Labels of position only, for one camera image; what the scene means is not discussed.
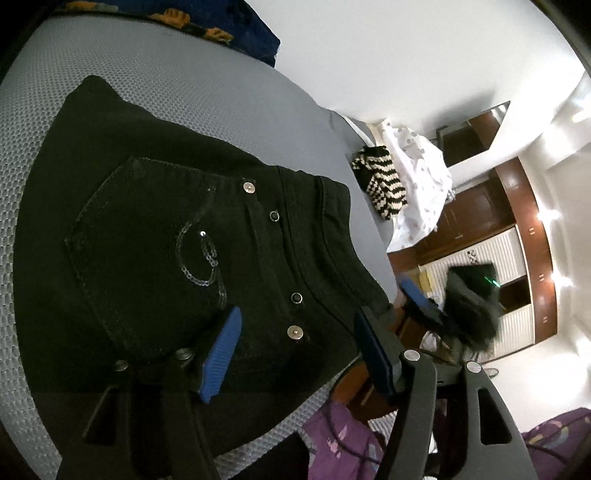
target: back pocket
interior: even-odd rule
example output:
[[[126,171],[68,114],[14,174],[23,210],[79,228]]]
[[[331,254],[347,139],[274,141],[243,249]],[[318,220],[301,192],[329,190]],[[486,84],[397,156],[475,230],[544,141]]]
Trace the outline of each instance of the back pocket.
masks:
[[[200,247],[202,261],[189,272],[196,281],[177,252],[183,228],[212,208],[216,177],[131,158],[100,186],[66,239],[96,317],[130,359],[187,346],[225,302],[211,262],[215,246]]]

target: metal rivet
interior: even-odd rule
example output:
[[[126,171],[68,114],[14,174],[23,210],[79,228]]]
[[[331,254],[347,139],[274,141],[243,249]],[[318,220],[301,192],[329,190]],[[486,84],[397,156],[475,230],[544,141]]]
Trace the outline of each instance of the metal rivet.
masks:
[[[123,371],[127,370],[127,367],[129,367],[129,363],[127,363],[126,360],[117,360],[115,362],[115,371],[116,372],[123,372]]]
[[[301,303],[304,300],[304,297],[301,296],[301,293],[294,292],[291,294],[291,301],[293,303]]]
[[[480,364],[477,364],[476,362],[468,362],[466,368],[473,374],[478,374],[482,370]]]
[[[421,354],[416,350],[406,350],[404,352],[404,358],[409,362],[417,362],[418,359],[421,358]]]
[[[292,325],[287,329],[287,336],[292,340],[299,340],[304,336],[304,330],[297,325]]]
[[[255,186],[249,181],[245,182],[242,188],[244,188],[244,191],[246,193],[255,193],[256,190]]]
[[[189,360],[193,356],[190,348],[180,348],[176,351],[176,356],[179,360]]]

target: white wall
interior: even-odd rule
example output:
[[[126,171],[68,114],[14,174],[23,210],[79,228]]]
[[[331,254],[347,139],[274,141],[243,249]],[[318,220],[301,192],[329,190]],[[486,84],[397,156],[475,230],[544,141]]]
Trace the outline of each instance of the white wall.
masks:
[[[591,408],[588,364],[560,334],[485,366],[499,369],[492,382],[521,432],[565,411]]]
[[[547,226],[553,267],[574,286],[560,292],[558,329],[578,321],[591,330],[591,119],[574,113],[591,106],[583,77],[551,125],[519,155],[539,203],[562,217]]]
[[[550,123],[583,67],[530,0],[251,0],[281,39],[277,69],[324,107],[390,117],[428,138],[511,100],[460,185],[512,158]]]

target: gray mesh surface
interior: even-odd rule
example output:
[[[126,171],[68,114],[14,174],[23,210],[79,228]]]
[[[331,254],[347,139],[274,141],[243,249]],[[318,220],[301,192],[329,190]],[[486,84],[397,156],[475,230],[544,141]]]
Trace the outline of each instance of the gray mesh surface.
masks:
[[[49,19],[0,85],[0,419],[44,480],[55,478],[60,456],[35,409],[20,361],[12,249],[25,179],[43,138],[66,95],[90,74],[102,76],[125,100],[159,118],[228,141],[265,163],[347,184],[356,252],[391,300],[396,291],[343,148],[305,92],[261,62],[159,25],[112,17]],[[319,395],[305,411],[317,408]]]

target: black cable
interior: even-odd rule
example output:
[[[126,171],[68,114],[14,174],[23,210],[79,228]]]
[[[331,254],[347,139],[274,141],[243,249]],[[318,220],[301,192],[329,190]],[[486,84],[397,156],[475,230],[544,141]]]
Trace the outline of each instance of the black cable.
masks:
[[[451,360],[446,360],[444,359],[442,356],[437,355],[436,353],[433,353],[429,350],[425,350],[424,348],[420,348],[418,349],[418,351],[420,353],[424,353],[427,356],[430,356],[436,360],[439,360],[441,363],[446,364],[446,365],[450,365],[451,367],[459,367],[459,365]]]
[[[569,462],[566,457],[564,457],[561,454],[555,452],[554,450],[550,450],[549,448],[542,447],[540,445],[535,445],[535,444],[532,444],[532,443],[526,443],[525,446],[527,448],[531,448],[532,450],[537,450],[538,452],[547,453],[548,455],[553,456],[554,458],[556,458],[557,460],[559,460],[560,462],[562,462],[565,465],[567,465],[568,462]]]
[[[583,420],[585,417],[591,417],[591,412],[587,412],[585,415],[582,415],[580,417],[575,418],[574,420],[571,420],[568,423],[565,423],[558,430],[556,430],[556,432],[552,432],[547,437],[544,437],[543,439],[541,439],[540,440],[540,443],[543,442],[543,445],[540,445],[540,443],[536,443],[536,445],[538,445],[538,446],[544,446],[548,440],[550,440],[552,437],[554,437],[555,435],[557,435],[560,432],[562,432],[562,429],[563,428],[570,427],[573,423],[577,423],[579,420]]]
[[[330,403],[331,403],[331,399],[332,399],[332,395],[335,391],[335,388],[337,387],[337,385],[339,384],[339,382],[345,377],[345,375],[347,373],[349,373],[349,371],[351,370],[351,368],[353,368],[357,363],[355,362],[353,365],[351,365],[347,370],[345,370],[340,377],[337,379],[337,381],[333,384],[333,386],[330,388],[330,392],[329,392],[329,398],[327,400],[327,402],[321,407],[322,409],[322,415],[324,416],[324,419],[326,420],[326,423],[329,426],[330,429],[330,433],[332,434],[332,436],[334,437],[336,443],[339,444],[339,447],[341,447],[345,452],[347,452],[348,454],[359,458],[360,460],[365,460],[367,462],[372,462],[375,463],[376,465],[379,465],[381,463],[380,460],[376,460],[375,458],[371,458],[367,455],[364,455],[363,453],[359,453],[359,452],[355,452],[354,450],[352,450],[351,448],[349,448],[347,445],[345,445],[341,439],[339,438],[339,436],[337,435],[337,433],[335,432],[335,426],[332,423],[332,411],[330,408]]]

